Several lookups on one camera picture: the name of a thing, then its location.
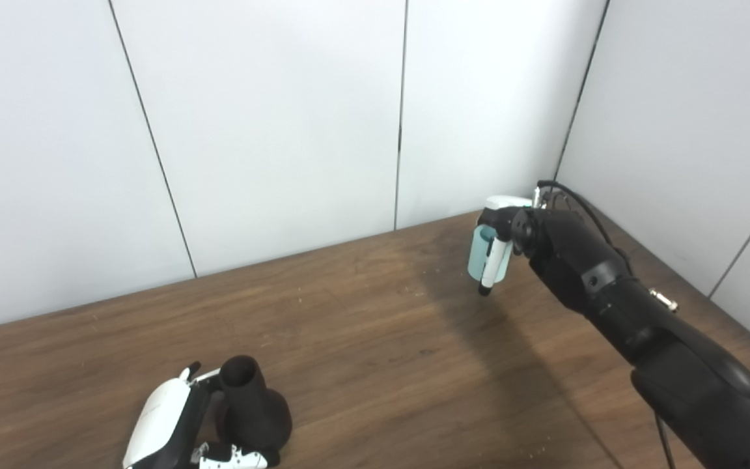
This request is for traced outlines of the left white-black robot hand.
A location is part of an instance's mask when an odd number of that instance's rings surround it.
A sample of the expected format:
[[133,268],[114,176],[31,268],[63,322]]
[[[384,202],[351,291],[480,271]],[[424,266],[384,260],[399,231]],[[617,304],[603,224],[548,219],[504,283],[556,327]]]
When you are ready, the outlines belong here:
[[234,442],[196,443],[215,392],[223,391],[220,370],[196,377],[200,362],[164,381],[144,404],[122,460],[123,468],[271,468],[274,450],[249,450]]

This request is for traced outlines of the right white-black robot hand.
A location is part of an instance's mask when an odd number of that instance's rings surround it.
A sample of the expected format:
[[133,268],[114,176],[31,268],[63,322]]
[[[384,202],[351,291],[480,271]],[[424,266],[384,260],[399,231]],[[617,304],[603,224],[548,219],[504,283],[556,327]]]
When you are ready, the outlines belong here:
[[489,296],[508,271],[513,253],[512,222],[522,208],[532,208],[528,198],[494,195],[487,198],[471,239],[467,272],[479,283],[480,296]]

